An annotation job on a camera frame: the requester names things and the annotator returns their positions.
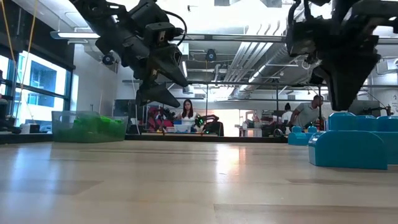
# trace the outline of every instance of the clear plastic bin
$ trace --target clear plastic bin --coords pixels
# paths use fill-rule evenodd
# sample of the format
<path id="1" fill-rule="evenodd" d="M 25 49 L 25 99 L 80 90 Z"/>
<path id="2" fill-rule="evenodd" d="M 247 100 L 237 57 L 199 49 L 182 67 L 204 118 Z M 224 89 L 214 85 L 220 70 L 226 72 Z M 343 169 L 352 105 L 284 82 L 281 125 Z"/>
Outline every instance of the clear plastic bin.
<path id="1" fill-rule="evenodd" d="M 174 125 L 174 132 L 176 133 L 191 133 L 191 126 L 190 124 L 175 124 Z"/>
<path id="2" fill-rule="evenodd" d="M 93 111 L 53 111 L 55 142 L 99 143 L 123 141 L 128 117 L 108 118 Z"/>

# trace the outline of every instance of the man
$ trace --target man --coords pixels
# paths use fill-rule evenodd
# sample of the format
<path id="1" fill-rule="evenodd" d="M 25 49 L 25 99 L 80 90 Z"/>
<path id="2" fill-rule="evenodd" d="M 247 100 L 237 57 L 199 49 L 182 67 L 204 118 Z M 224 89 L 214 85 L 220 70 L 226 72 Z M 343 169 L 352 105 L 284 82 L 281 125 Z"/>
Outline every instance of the man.
<path id="1" fill-rule="evenodd" d="M 323 104 L 322 96 L 314 96 L 311 103 L 301 103 L 292 113 L 290 124 L 305 128 L 319 117 L 319 107 Z"/>

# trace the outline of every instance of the white wall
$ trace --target white wall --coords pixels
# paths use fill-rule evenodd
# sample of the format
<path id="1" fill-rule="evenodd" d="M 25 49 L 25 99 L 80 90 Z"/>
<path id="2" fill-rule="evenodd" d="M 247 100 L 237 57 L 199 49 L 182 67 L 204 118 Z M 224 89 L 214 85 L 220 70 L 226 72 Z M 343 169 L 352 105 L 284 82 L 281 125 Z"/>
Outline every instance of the white wall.
<path id="1" fill-rule="evenodd" d="M 373 80 L 373 85 L 398 85 L 398 74 L 395 72 L 385 75 L 378 75 L 375 71 L 373 71 L 371 78 Z M 398 89 L 373 88 L 373 96 L 385 106 L 390 105 L 392 107 L 392 112 L 395 114 L 398 113 Z M 381 115 L 386 115 L 386 112 L 381 111 Z"/>
<path id="2" fill-rule="evenodd" d="M 110 116 L 113 111 L 113 101 L 116 97 L 118 76 L 84 51 L 84 46 L 76 44 L 73 73 L 78 76 L 78 97 L 76 110 L 100 111 L 102 115 Z"/>
<path id="3" fill-rule="evenodd" d="M 122 67 L 119 65 L 118 78 L 117 78 L 117 90 L 116 99 L 118 100 L 133 100 L 136 99 L 136 92 L 134 91 L 131 83 L 122 83 L 123 80 L 131 80 L 134 72 L 129 67 Z M 136 91 L 139 88 L 139 84 L 134 84 Z"/>

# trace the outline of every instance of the blue block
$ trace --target blue block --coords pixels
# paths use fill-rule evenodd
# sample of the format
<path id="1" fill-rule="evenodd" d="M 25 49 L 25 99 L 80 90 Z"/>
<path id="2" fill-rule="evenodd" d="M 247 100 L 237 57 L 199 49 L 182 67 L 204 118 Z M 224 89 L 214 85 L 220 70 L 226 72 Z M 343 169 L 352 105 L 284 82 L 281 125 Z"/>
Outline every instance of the blue block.
<path id="1" fill-rule="evenodd" d="M 306 146 L 308 137 L 306 133 L 290 133 L 287 137 L 287 143 L 292 146 Z"/>
<path id="2" fill-rule="evenodd" d="M 315 126 L 309 126 L 308 127 L 308 133 L 317 133 L 318 129 Z"/>
<path id="3" fill-rule="evenodd" d="M 356 117 L 358 131 L 377 131 L 377 119 L 372 115 Z"/>
<path id="4" fill-rule="evenodd" d="M 377 118 L 377 134 L 386 144 L 388 164 L 398 164 L 398 116 Z"/>
<path id="5" fill-rule="evenodd" d="M 374 134 L 379 136 L 386 145 L 388 164 L 398 164 L 398 147 L 397 147 L 398 133 L 374 132 Z"/>
<path id="6" fill-rule="evenodd" d="M 357 130 L 357 119 L 353 113 L 333 113 L 329 116 L 330 131 L 353 131 Z"/>
<path id="7" fill-rule="evenodd" d="M 308 143 L 310 163 L 322 167 L 387 169 L 384 141 L 368 131 L 315 133 Z"/>
<path id="8" fill-rule="evenodd" d="M 377 131 L 398 132 L 398 116 L 381 116 L 377 118 Z"/>
<path id="9" fill-rule="evenodd" d="M 302 133 L 302 132 L 303 132 L 303 129 L 302 129 L 301 127 L 298 127 L 298 126 L 294 126 L 294 127 L 292 128 L 292 132 L 293 132 L 293 133 Z"/>

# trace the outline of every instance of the table surface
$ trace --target table surface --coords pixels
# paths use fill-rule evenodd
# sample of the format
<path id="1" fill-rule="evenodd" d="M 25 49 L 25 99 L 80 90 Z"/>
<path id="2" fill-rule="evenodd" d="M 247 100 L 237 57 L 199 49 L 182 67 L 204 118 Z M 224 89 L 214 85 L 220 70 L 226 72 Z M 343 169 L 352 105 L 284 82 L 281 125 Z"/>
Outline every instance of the table surface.
<path id="1" fill-rule="evenodd" d="M 205 137 L 218 137 L 217 134 L 201 134 L 201 133 L 142 133 L 146 136 L 205 136 Z"/>
<path id="2" fill-rule="evenodd" d="M 334 169 L 287 144 L 0 146 L 2 224 L 398 223 L 398 167 Z"/>

